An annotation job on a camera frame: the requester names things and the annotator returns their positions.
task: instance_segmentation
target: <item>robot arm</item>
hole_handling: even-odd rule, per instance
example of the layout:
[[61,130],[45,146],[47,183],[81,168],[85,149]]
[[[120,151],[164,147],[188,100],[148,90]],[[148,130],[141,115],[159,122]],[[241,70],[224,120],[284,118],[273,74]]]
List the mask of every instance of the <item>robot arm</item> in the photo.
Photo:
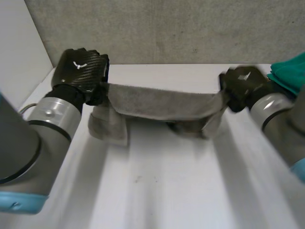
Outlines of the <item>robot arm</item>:
[[0,98],[0,211],[36,214],[48,198],[84,103],[102,102],[109,59],[96,51],[66,50],[28,122]]
[[238,67],[220,75],[221,89],[231,98],[231,110],[248,107],[291,171],[305,182],[305,86],[293,102],[270,83],[255,67]]

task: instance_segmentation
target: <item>towel fold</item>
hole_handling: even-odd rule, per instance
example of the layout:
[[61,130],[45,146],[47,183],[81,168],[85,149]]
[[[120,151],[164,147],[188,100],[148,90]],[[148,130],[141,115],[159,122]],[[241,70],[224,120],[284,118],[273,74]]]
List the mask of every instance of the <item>towel fold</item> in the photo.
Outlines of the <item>towel fold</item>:
[[305,84],[305,52],[285,62],[271,65],[271,73],[267,75],[282,87],[298,95]]

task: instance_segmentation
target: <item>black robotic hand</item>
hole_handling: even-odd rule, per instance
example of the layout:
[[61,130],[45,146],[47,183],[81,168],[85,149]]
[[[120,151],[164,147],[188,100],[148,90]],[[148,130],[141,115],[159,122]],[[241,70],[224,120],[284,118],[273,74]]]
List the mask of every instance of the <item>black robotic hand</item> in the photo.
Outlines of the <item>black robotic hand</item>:
[[103,83],[108,81],[109,58],[100,55],[96,50],[67,49],[54,72],[52,87],[72,86],[81,92],[84,102],[88,105],[102,103],[105,88]]
[[229,96],[229,108],[237,113],[273,92],[269,80],[254,66],[240,66],[219,75],[222,91]]

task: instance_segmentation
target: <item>concrete wall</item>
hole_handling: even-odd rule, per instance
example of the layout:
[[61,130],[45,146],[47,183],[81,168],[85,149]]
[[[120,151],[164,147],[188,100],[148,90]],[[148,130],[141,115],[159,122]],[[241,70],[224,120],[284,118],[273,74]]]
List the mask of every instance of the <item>concrete wall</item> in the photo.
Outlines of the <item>concrete wall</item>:
[[301,0],[25,0],[53,64],[67,48],[112,63],[273,63],[305,51]]
[[0,91],[18,108],[52,64],[23,0],[0,0]]

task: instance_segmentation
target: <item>white wall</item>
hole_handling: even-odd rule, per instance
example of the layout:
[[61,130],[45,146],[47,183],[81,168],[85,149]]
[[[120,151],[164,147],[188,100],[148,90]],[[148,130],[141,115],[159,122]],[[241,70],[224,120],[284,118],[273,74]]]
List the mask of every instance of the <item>white wall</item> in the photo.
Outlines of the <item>white wall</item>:
[[52,69],[23,0],[0,1],[0,91],[16,108]]

